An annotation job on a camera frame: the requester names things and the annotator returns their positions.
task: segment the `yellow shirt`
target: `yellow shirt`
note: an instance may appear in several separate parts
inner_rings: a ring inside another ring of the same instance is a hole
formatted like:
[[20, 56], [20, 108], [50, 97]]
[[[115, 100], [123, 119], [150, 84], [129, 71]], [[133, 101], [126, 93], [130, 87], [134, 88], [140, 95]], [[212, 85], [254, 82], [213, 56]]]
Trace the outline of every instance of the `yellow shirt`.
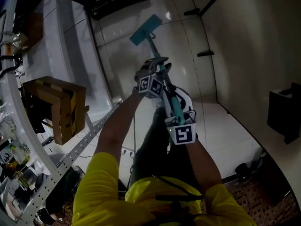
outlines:
[[[73, 209], [73, 226], [138, 226], [155, 219], [154, 214], [170, 214], [170, 203], [155, 200], [157, 194], [186, 195], [157, 178], [143, 178], [135, 182], [118, 200], [118, 164], [108, 153], [97, 153], [88, 165], [87, 173], [76, 192]], [[194, 195], [200, 192], [176, 179], [163, 177]], [[211, 187], [205, 193], [207, 214], [196, 216], [197, 225], [255, 226], [254, 221], [230, 195], [223, 184]], [[181, 202], [190, 214], [200, 214], [200, 201]], [[178, 223], [164, 224], [169, 226]]]

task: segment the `forearm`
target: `forearm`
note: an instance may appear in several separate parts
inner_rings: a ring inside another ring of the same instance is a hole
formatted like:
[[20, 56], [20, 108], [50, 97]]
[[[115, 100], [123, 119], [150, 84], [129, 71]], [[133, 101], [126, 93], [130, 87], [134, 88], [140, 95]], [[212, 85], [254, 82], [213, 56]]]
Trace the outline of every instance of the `forearm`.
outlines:
[[138, 92], [133, 92], [109, 117], [99, 135], [95, 153], [110, 153], [119, 163], [123, 141], [142, 98]]
[[198, 139], [196, 139], [196, 142], [187, 144], [186, 146], [194, 175], [201, 188], [201, 193], [205, 194], [210, 187], [222, 183], [220, 172]]

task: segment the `white wall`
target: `white wall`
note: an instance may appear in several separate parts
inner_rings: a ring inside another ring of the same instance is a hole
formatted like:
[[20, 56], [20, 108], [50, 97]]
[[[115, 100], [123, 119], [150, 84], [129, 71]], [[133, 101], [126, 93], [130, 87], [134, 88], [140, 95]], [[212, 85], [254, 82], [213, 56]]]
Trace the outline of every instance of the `white wall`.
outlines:
[[267, 125], [269, 92], [301, 84], [301, 0], [217, 0], [203, 15], [218, 101], [273, 157], [301, 203], [301, 140]]

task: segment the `person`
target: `person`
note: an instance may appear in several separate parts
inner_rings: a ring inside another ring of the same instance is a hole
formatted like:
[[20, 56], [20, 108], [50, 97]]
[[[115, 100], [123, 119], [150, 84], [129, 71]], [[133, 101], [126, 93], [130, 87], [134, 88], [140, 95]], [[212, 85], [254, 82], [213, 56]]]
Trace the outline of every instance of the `person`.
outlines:
[[[142, 67], [135, 80], [146, 74]], [[72, 225], [255, 226], [222, 184], [214, 161], [198, 139], [187, 145], [170, 142], [163, 107], [156, 109], [134, 157], [125, 201], [119, 200], [121, 147], [142, 98], [134, 89], [106, 121], [76, 192]], [[201, 198], [207, 214], [201, 213]]]

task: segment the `mop handle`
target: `mop handle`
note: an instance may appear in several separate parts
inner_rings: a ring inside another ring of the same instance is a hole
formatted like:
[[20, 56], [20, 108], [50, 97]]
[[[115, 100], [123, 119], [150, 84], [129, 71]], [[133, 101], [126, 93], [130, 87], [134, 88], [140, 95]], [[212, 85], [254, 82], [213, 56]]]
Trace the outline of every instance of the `mop handle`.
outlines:
[[[150, 44], [150, 48], [154, 54], [154, 57], [161, 57], [161, 55], [158, 52], [157, 47], [153, 41], [153, 38], [150, 36], [150, 33], [147, 30], [145, 30], [144, 32], [145, 32], [146, 39]], [[165, 68], [164, 63], [160, 64], [159, 67], [160, 67], [160, 70], [163, 73], [164, 79], [166, 81], [167, 91], [171, 95], [171, 102], [172, 102], [172, 106], [174, 109], [174, 115], [176, 116], [176, 121], [179, 125], [184, 125], [185, 124], [184, 114], [181, 109], [180, 102], [176, 96], [174, 86], [172, 85], [172, 83], [169, 79], [168, 72]]]

